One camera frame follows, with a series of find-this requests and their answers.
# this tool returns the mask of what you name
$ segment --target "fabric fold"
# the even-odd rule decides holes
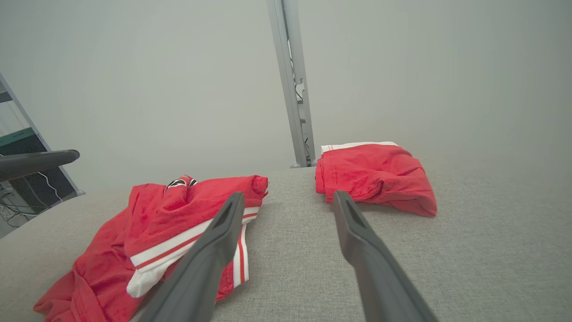
[[[422,216],[437,214],[431,183],[419,160],[393,142],[322,146],[316,192],[333,202],[337,190],[354,201],[395,207]]]

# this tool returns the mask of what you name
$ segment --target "black cable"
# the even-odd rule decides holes
[[[24,179],[24,181],[27,183],[28,188],[30,188],[30,190],[31,190],[32,193],[34,194],[34,197],[36,197],[36,199],[38,199],[38,201],[39,201],[42,205],[46,206],[46,208],[49,208],[49,206],[46,205],[46,204],[38,197],[37,194],[35,194],[35,191],[34,191],[34,189],[32,188],[32,185],[30,184],[30,182],[28,181],[28,179],[26,179],[25,176],[23,176],[22,179]]]
[[[5,203],[4,202],[4,198],[8,197],[9,195],[11,195],[13,193],[7,193],[4,194],[3,196],[0,197],[0,204]],[[50,207],[42,207],[42,206],[16,206],[12,203],[11,207],[16,207],[16,208],[41,208],[41,209],[50,209]]]
[[[12,224],[10,223],[10,220],[11,220],[12,218],[18,216],[18,215],[22,215],[22,213],[13,214],[13,215],[12,215],[10,218],[8,218],[8,219],[4,219],[4,217],[2,217],[2,219],[4,219],[4,221],[8,224],[8,226],[14,227],[14,228],[18,228],[18,227],[21,227],[22,225],[16,226],[16,225],[12,225]]]
[[[308,141],[308,139],[309,138],[306,138],[306,140],[304,141],[304,151],[308,152],[308,155],[306,156],[306,161],[310,161],[310,147],[306,143]]]
[[[292,62],[292,76],[294,77],[294,91],[296,92],[296,95],[298,95],[298,97],[301,100],[304,100],[302,98],[302,95],[298,94],[298,90],[296,89],[296,76],[294,76],[294,60],[292,60],[292,57],[290,57],[290,61]]]
[[[24,215],[33,215],[33,216],[35,216],[35,215],[37,215],[37,214],[24,213],[23,211],[21,211],[20,209],[18,209],[18,207],[20,207],[20,208],[27,208],[27,207],[28,207],[28,208],[43,208],[43,207],[38,207],[38,206],[16,206],[16,205],[13,204],[12,202],[10,202],[10,203],[12,203],[12,205],[8,205],[6,202],[4,202],[4,198],[5,198],[7,195],[10,195],[10,194],[5,194],[4,196],[2,196],[2,198],[0,198],[0,205],[6,207],[7,209],[11,210],[11,211],[14,212],[14,213],[20,213],[20,214],[24,214]]]
[[[299,98],[300,98],[301,100],[304,100],[304,99],[302,98],[302,96],[301,96],[300,94],[298,94],[298,90],[296,89],[296,83],[294,83],[294,91],[296,92],[296,94],[299,96]]]

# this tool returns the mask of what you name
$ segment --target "gray fabric surface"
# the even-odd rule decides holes
[[[213,321],[363,320],[353,268],[313,171],[268,174],[269,194],[247,228],[250,280],[216,304]],[[566,194],[520,179],[428,173],[436,218],[360,207],[440,321],[572,320]],[[0,239],[2,319],[40,320],[35,301],[128,194],[72,199]]]

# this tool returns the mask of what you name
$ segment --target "cable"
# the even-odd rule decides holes
[[[308,142],[308,139],[309,138],[306,138],[306,140],[304,141],[304,151],[308,153],[308,155],[306,156],[306,161],[310,161],[310,147],[308,146],[308,143],[306,143]]]
[[[0,205],[0,215],[2,216],[3,219],[6,219],[6,218],[8,218],[8,217],[11,216],[10,213],[7,213],[7,214],[6,214],[6,210],[7,210],[6,207]]]
[[[14,227],[14,228],[18,228],[18,227],[21,227],[21,225],[20,225],[20,226],[12,225],[12,224],[10,223],[10,220],[11,220],[12,218],[15,218],[16,216],[19,216],[19,215],[22,215],[22,213],[15,213],[15,214],[12,215],[12,217],[10,217],[10,218],[8,218],[8,219],[5,219],[4,217],[2,217],[2,219],[4,219],[4,221],[8,224],[8,226]]]
[[[37,216],[39,214],[30,214],[30,213],[24,213],[23,211],[21,211],[19,209],[20,208],[42,208],[42,209],[48,209],[48,207],[38,207],[38,206],[16,206],[14,203],[12,203],[12,201],[10,201],[11,205],[8,205],[6,202],[4,202],[4,198],[6,198],[7,196],[11,195],[12,193],[7,193],[4,194],[2,197],[0,197],[0,205],[4,206],[6,209],[11,210],[14,213],[20,213],[20,214],[24,214],[24,215],[29,215],[29,216]]]
[[[45,174],[39,172],[39,171],[38,171],[38,174],[40,174],[40,175],[42,175],[42,177],[46,178],[46,184],[47,184],[47,186],[50,187],[52,190],[54,190],[55,196],[58,197],[59,202],[62,203],[63,200],[62,200],[62,198],[58,195],[58,190],[57,190],[56,188],[54,188],[54,187],[51,186],[50,182],[49,182],[48,179],[47,179],[47,176],[46,176]]]
[[[28,179],[26,179],[25,176],[23,176],[22,179],[24,179],[24,181],[25,181],[26,184],[28,185],[28,188],[30,188],[30,190],[32,191],[32,194],[34,194],[34,197],[36,197],[36,199],[38,199],[38,201],[39,201],[42,205],[46,206],[46,208],[49,208],[48,205],[46,205],[46,203],[44,203],[44,202],[38,197],[37,194],[35,194],[34,188],[32,188],[32,185],[30,184],[30,182],[28,181]]]
[[[296,92],[296,95],[298,95],[301,100],[304,100],[302,98],[302,96],[300,94],[298,94],[298,89],[296,88],[296,82],[294,82],[294,91]]]
[[[49,181],[49,179],[47,178],[47,176],[46,176],[45,174],[39,172],[39,171],[38,171],[38,174],[40,174],[42,177],[46,178],[46,184],[47,184],[47,186],[50,187],[52,190],[54,190],[55,196],[58,197],[59,202],[62,203],[62,202],[63,202],[63,199],[58,195],[58,190],[57,190],[56,188],[54,188],[54,187],[51,186],[50,181]],[[32,191],[32,193],[34,194],[34,196],[36,197],[36,199],[38,199],[38,201],[40,201],[40,203],[42,203],[42,205],[44,205],[44,206],[46,206],[47,208],[49,208],[48,205],[46,205],[43,201],[41,201],[41,200],[38,198],[38,196],[35,194],[35,191],[34,191],[34,189],[32,189],[32,186],[30,185],[30,182],[28,182],[28,180],[27,180],[25,177],[22,177],[22,178],[23,178],[23,179],[26,181],[26,183],[28,184],[28,186],[30,187],[30,190]]]
[[[294,60],[292,60],[292,57],[290,57],[290,62],[292,63],[292,77],[294,77],[294,91],[296,92],[296,95],[298,95],[298,97],[301,100],[304,100],[302,98],[302,95],[298,94],[298,89],[296,88],[296,76],[294,76]]]

